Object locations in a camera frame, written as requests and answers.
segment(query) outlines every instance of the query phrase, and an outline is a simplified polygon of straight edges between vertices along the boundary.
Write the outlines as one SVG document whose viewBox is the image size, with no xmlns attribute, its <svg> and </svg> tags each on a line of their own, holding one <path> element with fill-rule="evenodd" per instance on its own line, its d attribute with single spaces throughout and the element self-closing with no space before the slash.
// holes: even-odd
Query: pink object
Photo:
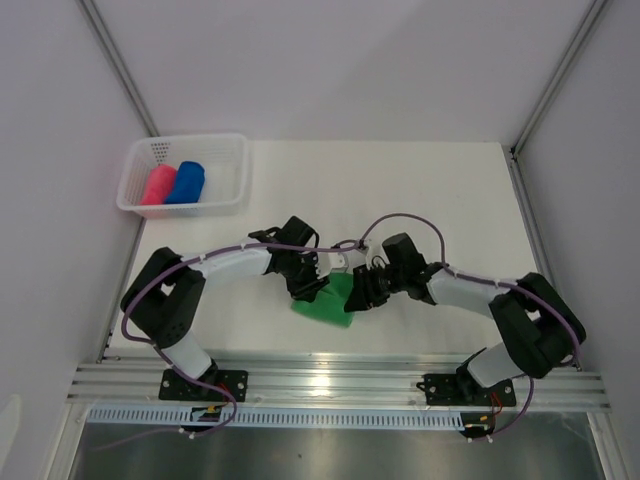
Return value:
<svg viewBox="0 0 640 480">
<path fill-rule="evenodd" d="M 140 205 L 162 205 L 173 189 L 177 173 L 169 165 L 158 165 L 151 170 Z"/>
</svg>

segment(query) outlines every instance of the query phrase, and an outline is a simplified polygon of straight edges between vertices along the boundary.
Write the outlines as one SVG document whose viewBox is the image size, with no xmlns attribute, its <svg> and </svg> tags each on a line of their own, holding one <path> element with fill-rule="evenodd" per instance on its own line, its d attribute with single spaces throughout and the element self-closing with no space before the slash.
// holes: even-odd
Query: white table surface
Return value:
<svg viewBox="0 0 640 480">
<path fill-rule="evenodd" d="M 130 280 L 163 246 L 179 253 L 207 251 L 237 243 L 248 232 L 282 226 L 291 215 L 308 222 L 320 233 L 321 245 L 330 246 L 360 236 L 375 219 L 396 211 L 435 222 L 445 236 L 448 261 L 459 269 L 503 278 L 535 270 L 496 143 L 253 142 L 252 156 L 246 209 L 231 217 L 148 221 Z M 380 242 L 403 231 L 427 262 L 439 259 L 437 237 L 413 220 L 387 220 L 371 237 Z M 358 256 L 351 258 L 354 266 Z M 348 329 L 299 316 L 290 304 L 284 279 L 275 274 L 205 287 L 193 328 L 204 348 L 220 351 L 472 353 L 500 340 L 484 317 L 406 294 L 356 314 Z M 124 339 L 119 323 L 110 348 L 146 348 Z"/>
</svg>

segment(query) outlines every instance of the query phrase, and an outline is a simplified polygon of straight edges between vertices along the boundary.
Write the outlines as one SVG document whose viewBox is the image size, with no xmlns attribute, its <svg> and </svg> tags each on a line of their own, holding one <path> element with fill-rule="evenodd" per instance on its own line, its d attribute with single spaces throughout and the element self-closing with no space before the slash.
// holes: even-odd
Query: blue object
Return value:
<svg viewBox="0 0 640 480">
<path fill-rule="evenodd" d="M 173 190 L 164 201 L 165 205 L 197 203 L 204 185 L 204 168 L 197 162 L 182 162 L 178 168 Z"/>
</svg>

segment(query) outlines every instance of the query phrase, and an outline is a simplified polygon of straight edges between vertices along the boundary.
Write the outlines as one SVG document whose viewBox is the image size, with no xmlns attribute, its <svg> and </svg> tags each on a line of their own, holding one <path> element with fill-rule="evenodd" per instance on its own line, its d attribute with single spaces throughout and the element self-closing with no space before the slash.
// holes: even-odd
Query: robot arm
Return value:
<svg viewBox="0 0 640 480">
<path fill-rule="evenodd" d="M 317 233 L 297 217 L 282 228 L 249 234 L 240 244 L 274 243 L 305 246 Z M 131 301 L 151 281 L 174 265 L 197 255 L 180 256 L 164 247 L 156 250 L 135 279 L 120 307 L 125 311 Z M 183 267 L 153 288 L 136 305 L 131 320 L 191 378 L 212 382 L 217 374 L 215 361 L 198 345 L 191 325 L 205 282 L 220 286 L 244 277 L 279 273 L 286 279 L 292 298 L 312 302 L 329 283 L 332 268 L 344 266 L 337 253 L 297 252 L 271 248 L 248 248 L 216 255 L 189 267 Z"/>
<path fill-rule="evenodd" d="M 247 276 L 278 273 L 286 279 L 292 298 L 312 302 L 328 284 L 331 270 L 344 266 L 344 260 L 337 253 L 282 250 L 275 244 L 304 247 L 314 236 L 317 233 L 297 217 L 291 217 L 282 228 L 251 233 L 245 245 L 272 243 L 274 248 L 236 250 L 180 268 L 164 279 L 164 290 L 158 284 L 140 300 L 131 320 L 189 377 L 216 385 L 217 365 L 191 332 L 205 282 L 217 286 Z M 456 394 L 468 402 L 505 379 L 522 374 L 542 378 L 572 353 L 567 331 L 521 293 L 472 283 L 452 276 L 441 263 L 426 263 L 406 233 L 385 240 L 382 247 L 388 263 L 354 269 L 354 286 L 345 311 L 369 310 L 386 303 L 391 294 L 404 291 L 415 300 L 452 305 L 492 319 L 503 343 L 481 350 L 456 371 Z M 180 256 L 166 247 L 157 250 L 122 299 L 122 310 L 162 272 L 193 257 Z M 530 273 L 516 283 L 551 305 L 579 342 L 584 341 L 584 328 L 544 277 Z M 167 287 L 171 288 L 169 293 L 165 293 Z M 531 313 L 539 317 L 532 321 Z"/>
<path fill-rule="evenodd" d="M 573 351 L 568 332 L 549 312 L 508 288 L 472 283 L 445 271 L 441 263 L 427 264 L 406 233 L 382 243 L 385 266 L 363 265 L 354 270 L 354 288 L 345 311 L 368 310 L 386 303 L 390 294 L 405 291 L 431 305 L 451 305 L 495 321 L 503 343 L 472 356 L 457 371 L 465 396 L 522 374 L 543 378 Z M 582 343 L 586 333 L 573 312 L 540 274 L 515 281 L 558 311 Z M 531 320 L 529 314 L 538 318 Z"/>
</svg>

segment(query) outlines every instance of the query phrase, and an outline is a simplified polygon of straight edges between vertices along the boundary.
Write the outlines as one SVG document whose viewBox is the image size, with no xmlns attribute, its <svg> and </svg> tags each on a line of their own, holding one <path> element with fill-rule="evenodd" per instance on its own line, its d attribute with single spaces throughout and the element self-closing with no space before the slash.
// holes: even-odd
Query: green sponge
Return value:
<svg viewBox="0 0 640 480">
<path fill-rule="evenodd" d="M 305 317 L 347 328 L 353 320 L 353 312 L 345 313 L 344 304 L 352 289 L 353 275 L 331 273 L 329 285 L 318 292 L 313 302 L 296 300 L 291 304 L 291 308 Z"/>
</svg>

